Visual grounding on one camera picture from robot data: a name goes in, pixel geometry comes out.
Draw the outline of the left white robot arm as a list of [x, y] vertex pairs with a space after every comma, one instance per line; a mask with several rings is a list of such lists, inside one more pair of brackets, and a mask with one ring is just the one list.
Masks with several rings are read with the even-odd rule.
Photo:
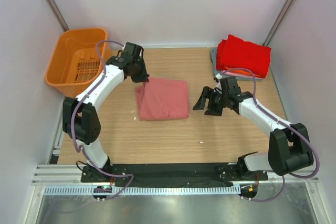
[[101, 124], [98, 110], [108, 95], [126, 78], [134, 83], [148, 82], [142, 46], [126, 42], [116, 56], [104, 60], [97, 53], [102, 72], [75, 98], [65, 98], [62, 105], [62, 130], [72, 139], [76, 152], [87, 160], [87, 173], [100, 182], [113, 177], [109, 156], [99, 140]]

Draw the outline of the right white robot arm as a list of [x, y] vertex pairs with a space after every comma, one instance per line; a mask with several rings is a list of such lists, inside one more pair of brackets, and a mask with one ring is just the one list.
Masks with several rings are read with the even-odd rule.
[[236, 167], [238, 177], [248, 180], [257, 170], [270, 170], [279, 176], [315, 164], [307, 128], [292, 124], [263, 106], [254, 93], [243, 92], [235, 77], [218, 81], [214, 88], [204, 86], [193, 110], [205, 115], [221, 116], [230, 109], [252, 121], [268, 137], [268, 152], [254, 152], [241, 156]]

